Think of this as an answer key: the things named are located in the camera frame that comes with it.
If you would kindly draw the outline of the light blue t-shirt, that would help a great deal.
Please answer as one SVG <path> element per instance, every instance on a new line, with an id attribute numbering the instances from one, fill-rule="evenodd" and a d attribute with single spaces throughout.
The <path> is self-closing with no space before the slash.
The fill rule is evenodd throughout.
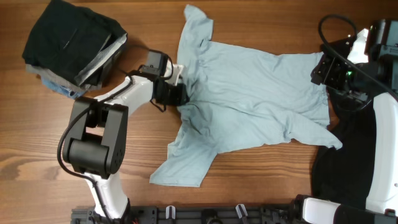
<path id="1" fill-rule="evenodd" d="M 152 184 L 199 187 L 225 152 L 291 140 L 341 148 L 327 129 L 326 88 L 310 77 L 322 53 L 274 55 L 215 42 L 200 8 L 187 5 L 184 16 L 177 62 L 189 101 L 178 109 L 181 127 Z"/>

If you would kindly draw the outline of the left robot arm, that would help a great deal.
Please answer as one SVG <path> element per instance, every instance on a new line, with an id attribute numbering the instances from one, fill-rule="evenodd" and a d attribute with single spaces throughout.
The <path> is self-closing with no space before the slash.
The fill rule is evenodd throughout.
<path id="1" fill-rule="evenodd" d="M 126 152 L 130 115 L 150 102 L 161 112 L 188 103 L 183 65 L 150 50 L 145 64 L 125 74 L 124 81 L 95 98 L 75 100 L 63 132 L 57 160 L 68 174 L 82 178 L 94 198 L 93 208 L 74 209 L 72 223 L 132 223 L 131 204 L 119 169 Z"/>

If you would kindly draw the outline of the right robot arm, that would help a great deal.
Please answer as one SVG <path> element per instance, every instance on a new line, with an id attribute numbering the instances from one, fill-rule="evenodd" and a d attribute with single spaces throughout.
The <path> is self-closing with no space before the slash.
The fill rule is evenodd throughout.
<path id="1" fill-rule="evenodd" d="M 312 194 L 298 195 L 287 223 L 397 222 L 397 21 L 324 41 L 311 74 L 326 86 L 339 122 L 339 149 L 322 146 L 312 166 Z"/>

